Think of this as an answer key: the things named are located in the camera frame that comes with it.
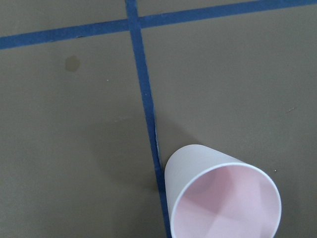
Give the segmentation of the pink paper cup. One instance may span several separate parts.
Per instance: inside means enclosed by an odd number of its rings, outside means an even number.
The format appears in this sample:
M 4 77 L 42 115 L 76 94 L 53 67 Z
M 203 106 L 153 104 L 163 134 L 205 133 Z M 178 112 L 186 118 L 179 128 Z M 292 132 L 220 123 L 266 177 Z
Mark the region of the pink paper cup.
M 273 180 L 259 168 L 209 147 L 175 151 L 165 167 L 174 238 L 272 238 L 282 205 Z

